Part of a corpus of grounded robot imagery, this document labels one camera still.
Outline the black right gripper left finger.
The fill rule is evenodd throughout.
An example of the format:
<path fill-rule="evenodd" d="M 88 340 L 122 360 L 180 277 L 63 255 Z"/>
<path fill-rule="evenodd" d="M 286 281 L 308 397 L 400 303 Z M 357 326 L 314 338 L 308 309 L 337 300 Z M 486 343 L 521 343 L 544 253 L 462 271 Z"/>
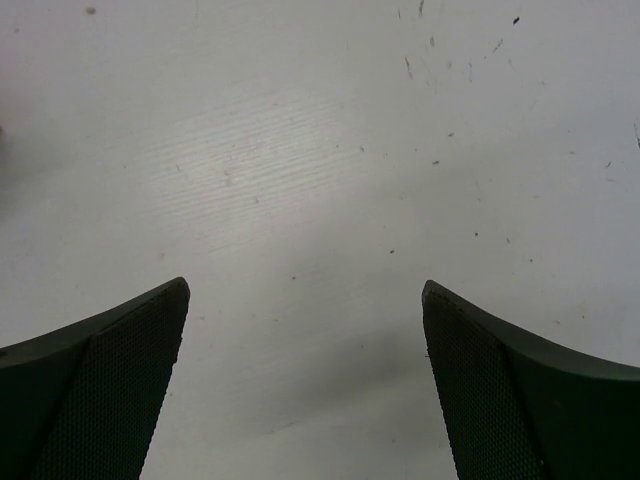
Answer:
<path fill-rule="evenodd" d="M 188 306 L 188 283 L 178 277 L 3 347 L 2 478 L 139 478 Z"/>

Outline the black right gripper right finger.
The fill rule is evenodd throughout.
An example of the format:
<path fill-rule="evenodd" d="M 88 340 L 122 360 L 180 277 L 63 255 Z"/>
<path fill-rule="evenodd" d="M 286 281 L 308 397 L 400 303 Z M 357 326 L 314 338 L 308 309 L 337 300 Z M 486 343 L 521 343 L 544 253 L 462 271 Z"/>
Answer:
<path fill-rule="evenodd" d="M 433 280 L 422 307 L 458 478 L 638 478 L 638 368 L 553 343 Z"/>

